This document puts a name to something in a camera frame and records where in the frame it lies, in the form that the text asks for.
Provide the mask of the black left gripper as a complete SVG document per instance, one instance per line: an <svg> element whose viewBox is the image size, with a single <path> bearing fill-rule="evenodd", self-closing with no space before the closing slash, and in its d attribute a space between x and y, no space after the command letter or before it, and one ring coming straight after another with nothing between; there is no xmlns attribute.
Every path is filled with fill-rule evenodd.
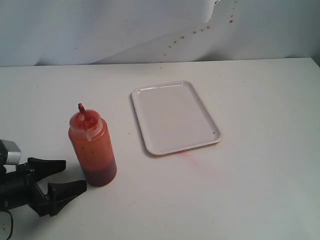
<svg viewBox="0 0 320 240"><path fill-rule="evenodd" d="M16 171L0 175L0 210L28 206L40 217L56 216L69 202L87 191L87 182L77 180L67 183L48 183L44 194L38 182L64 171L65 160L44 160L29 157L27 163L17 166Z"/></svg>

